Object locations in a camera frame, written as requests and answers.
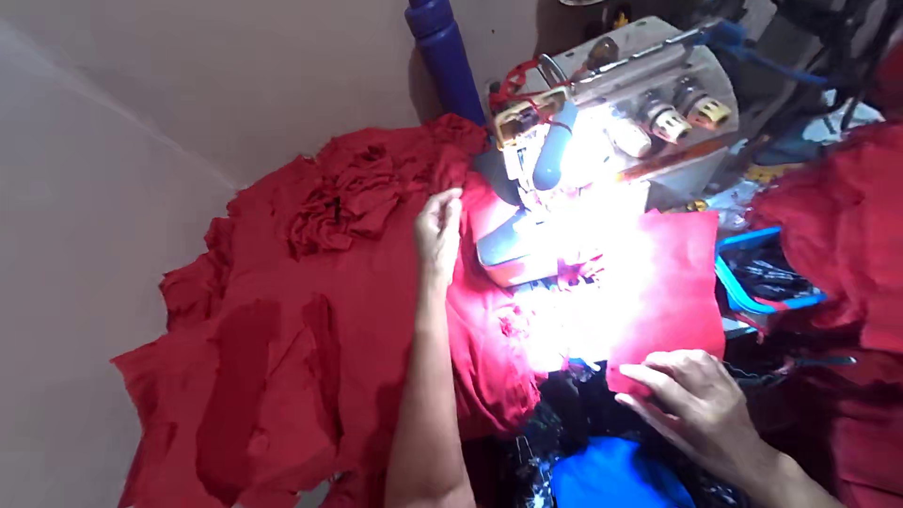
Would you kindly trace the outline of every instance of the metal machine body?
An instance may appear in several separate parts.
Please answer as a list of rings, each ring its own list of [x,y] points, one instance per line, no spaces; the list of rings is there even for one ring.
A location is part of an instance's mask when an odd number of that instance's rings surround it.
[[[477,231],[480,263],[495,282],[508,287],[549,277],[562,264],[598,256],[619,222],[645,211],[650,181],[673,189],[675,201],[708,183],[740,125],[727,74],[711,50],[694,43],[700,33],[643,18],[540,59],[526,73],[519,93],[555,96],[560,104],[561,94],[552,90],[561,90],[565,77],[567,99],[578,112],[566,126],[571,135],[554,189],[534,185],[533,175],[557,122],[504,133],[501,157],[487,154],[477,163],[484,174],[503,171],[520,197],[501,203],[510,209],[507,221]],[[560,110],[559,104],[549,107]]]

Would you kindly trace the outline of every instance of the red cloth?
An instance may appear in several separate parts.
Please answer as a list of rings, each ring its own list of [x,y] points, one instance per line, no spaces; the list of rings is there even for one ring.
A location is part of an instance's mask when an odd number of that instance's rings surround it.
[[[612,391],[648,395],[618,368],[655,351],[703,349],[724,356],[714,297],[717,231],[717,212],[647,213],[635,234],[602,255],[598,284],[609,292],[609,312],[623,319],[610,331],[618,337],[606,372]]]
[[[143,430],[120,505],[291,508],[337,473],[325,506],[381,505],[414,329],[412,225],[427,195],[452,185],[464,186],[447,303],[461,436],[516,431],[539,391],[529,330],[512,325],[525,311],[489,280],[473,242],[469,214],[491,190],[468,168],[484,145],[455,116],[365,129],[238,193],[211,223],[209,251],[161,284],[169,333],[113,359]],[[656,348],[720,353],[716,223],[650,215],[613,242],[602,293],[636,293],[636,322],[607,320],[619,361]],[[654,266],[630,274],[636,259]]]
[[[787,261],[830,297],[813,325],[863,323],[863,347],[903,353],[903,125],[855,129],[821,164],[758,195],[749,217],[783,226]]]
[[[796,395],[815,411],[805,419],[831,422],[838,495],[851,508],[903,506],[903,356],[853,348],[824,355],[857,360],[804,372],[807,388]]]

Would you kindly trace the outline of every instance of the white wall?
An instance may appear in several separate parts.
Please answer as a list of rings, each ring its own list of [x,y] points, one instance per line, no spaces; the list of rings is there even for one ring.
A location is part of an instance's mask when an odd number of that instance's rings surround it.
[[[582,35],[580,10],[557,0],[452,4],[481,90],[533,56],[537,33],[546,49],[559,50]],[[315,154],[331,136],[417,125],[435,112],[406,6],[9,0],[0,3],[0,17],[246,184],[299,153]]]
[[[107,360],[233,188],[3,25],[0,77],[0,506],[115,506],[140,431]]]

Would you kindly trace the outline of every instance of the hand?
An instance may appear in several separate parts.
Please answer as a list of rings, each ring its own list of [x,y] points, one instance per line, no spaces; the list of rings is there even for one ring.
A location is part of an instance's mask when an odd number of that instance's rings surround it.
[[[620,371],[646,385],[668,413],[619,393],[615,400],[711,473],[747,491],[778,464],[780,454],[759,437],[746,397],[716,358],[705,351],[651,353]]]
[[[461,244],[461,189],[432,196],[414,223],[421,279],[448,287]]]

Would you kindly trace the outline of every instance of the blue plastic tray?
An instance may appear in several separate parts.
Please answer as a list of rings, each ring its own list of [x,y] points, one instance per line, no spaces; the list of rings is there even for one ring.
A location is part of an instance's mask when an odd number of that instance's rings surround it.
[[[774,314],[778,311],[778,309],[773,306],[757,302],[752,299],[752,296],[747,294],[746,290],[743,289],[743,286],[740,285],[739,280],[731,273],[731,269],[728,268],[727,262],[721,258],[721,253],[725,250],[732,249],[754,249],[765,243],[765,241],[770,240],[772,237],[777,236],[780,232],[781,228],[779,226],[765,230],[756,230],[735,237],[726,238],[715,244],[715,273],[728,291],[728,305],[731,306],[731,309],[750,314]],[[784,300],[781,303],[792,309],[802,308],[822,302],[826,297],[825,293],[819,291],[814,295],[791,298],[789,300]]]

